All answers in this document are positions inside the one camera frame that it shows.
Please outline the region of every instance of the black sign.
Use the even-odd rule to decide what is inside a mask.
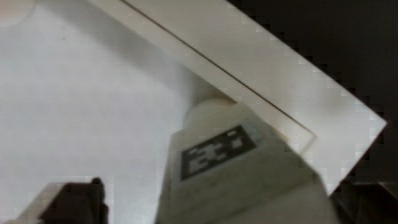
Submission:
[[[226,163],[256,148],[242,126],[181,152],[181,180]]]

